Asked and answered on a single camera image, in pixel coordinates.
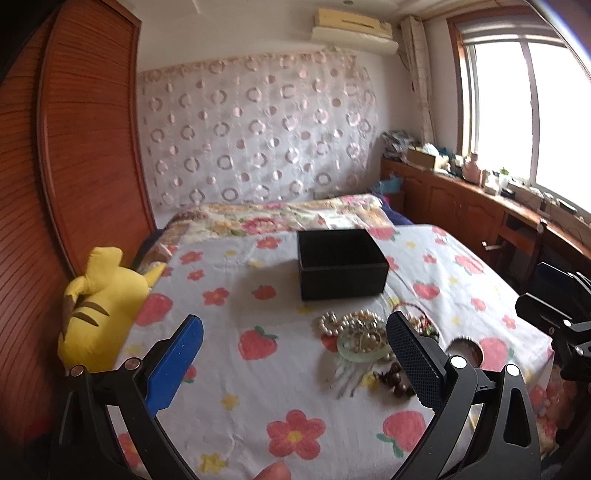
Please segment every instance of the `window frame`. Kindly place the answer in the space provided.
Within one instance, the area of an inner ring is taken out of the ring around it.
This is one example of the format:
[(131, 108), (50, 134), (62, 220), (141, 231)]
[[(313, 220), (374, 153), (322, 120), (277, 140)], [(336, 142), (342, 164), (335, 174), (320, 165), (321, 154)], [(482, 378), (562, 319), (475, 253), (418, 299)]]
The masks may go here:
[[(476, 49), (474, 45), (464, 45), (462, 35), (457, 25), (487, 18), (505, 17), (509, 15), (531, 15), (535, 13), (527, 6), (488, 8), (468, 12), (447, 19), (454, 63), (456, 67), (457, 101), (458, 101), (458, 130), (457, 130), (457, 152), (467, 156), (471, 151), (478, 151), (479, 133), (479, 109), (478, 109), (478, 72), (474, 68), (476, 63)], [(530, 176), (522, 180), (527, 186), (534, 187), (542, 193), (551, 194), (555, 199), (560, 199), (574, 206), (578, 215), (583, 216), (586, 222), (591, 221), (591, 212), (584, 210), (572, 200), (559, 193), (550, 190), (536, 182), (538, 170), (538, 156), (540, 151), (540, 107), (538, 99), (537, 82), (535, 79), (534, 66), (531, 58), (529, 43), (543, 43), (542, 41), (532, 42), (531, 40), (507, 40), (520, 43), (527, 65), (528, 77), (530, 80), (531, 106), (532, 106), (532, 153), (530, 161)]]

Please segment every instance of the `air conditioner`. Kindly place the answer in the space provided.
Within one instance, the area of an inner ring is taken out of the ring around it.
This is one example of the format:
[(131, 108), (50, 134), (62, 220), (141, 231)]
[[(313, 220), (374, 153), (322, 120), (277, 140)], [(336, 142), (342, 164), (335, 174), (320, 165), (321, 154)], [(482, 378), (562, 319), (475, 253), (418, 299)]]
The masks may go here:
[(398, 51), (389, 23), (326, 8), (320, 8), (315, 16), (312, 42), (379, 55), (394, 55)]

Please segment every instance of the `potted plant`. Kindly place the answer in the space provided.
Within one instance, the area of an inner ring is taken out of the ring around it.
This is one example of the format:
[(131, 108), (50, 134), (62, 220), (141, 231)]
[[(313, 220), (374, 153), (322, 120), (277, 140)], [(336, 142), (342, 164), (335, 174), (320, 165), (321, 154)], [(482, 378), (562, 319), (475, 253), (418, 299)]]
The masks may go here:
[(505, 167), (501, 168), (499, 170), (499, 188), (506, 189), (510, 179), (509, 170)]

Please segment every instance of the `black gripper pad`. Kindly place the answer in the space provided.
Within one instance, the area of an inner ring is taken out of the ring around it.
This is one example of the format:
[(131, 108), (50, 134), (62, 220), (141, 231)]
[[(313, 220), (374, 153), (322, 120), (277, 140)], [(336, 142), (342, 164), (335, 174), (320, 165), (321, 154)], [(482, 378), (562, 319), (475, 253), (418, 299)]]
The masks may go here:
[(445, 353), (435, 340), (421, 337), (402, 312), (390, 315), (386, 335), (421, 404), (440, 411), (445, 401)]

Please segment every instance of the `screw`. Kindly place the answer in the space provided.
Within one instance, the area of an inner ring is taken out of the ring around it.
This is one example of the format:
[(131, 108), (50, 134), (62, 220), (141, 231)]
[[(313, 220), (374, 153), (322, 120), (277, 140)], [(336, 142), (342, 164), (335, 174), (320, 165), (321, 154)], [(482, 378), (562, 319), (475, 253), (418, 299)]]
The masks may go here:
[(520, 374), (519, 367), (517, 365), (509, 364), (507, 365), (507, 373), (513, 375), (513, 377), (518, 377)]
[(70, 375), (73, 377), (79, 377), (84, 373), (84, 367), (82, 365), (74, 365), (70, 370)]
[(453, 356), (450, 360), (450, 363), (456, 368), (464, 368), (468, 364), (466, 359), (459, 355)]
[(139, 358), (133, 357), (133, 358), (128, 358), (124, 365), (125, 365), (125, 369), (126, 370), (135, 370), (136, 368), (139, 367), (140, 364), (140, 360)]

